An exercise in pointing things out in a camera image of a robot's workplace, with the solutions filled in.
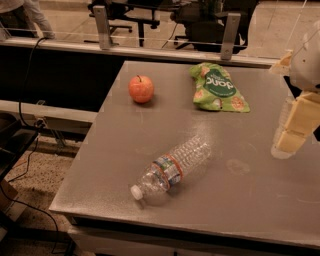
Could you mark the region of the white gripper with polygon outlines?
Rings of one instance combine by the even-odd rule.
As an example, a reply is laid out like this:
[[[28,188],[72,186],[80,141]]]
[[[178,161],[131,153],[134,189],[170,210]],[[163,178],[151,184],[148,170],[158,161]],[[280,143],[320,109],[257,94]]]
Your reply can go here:
[[[320,91],[320,21],[269,72],[289,75],[291,84],[303,91],[297,98],[285,99],[271,147],[273,157],[288,159],[320,126],[320,95],[315,93]]]

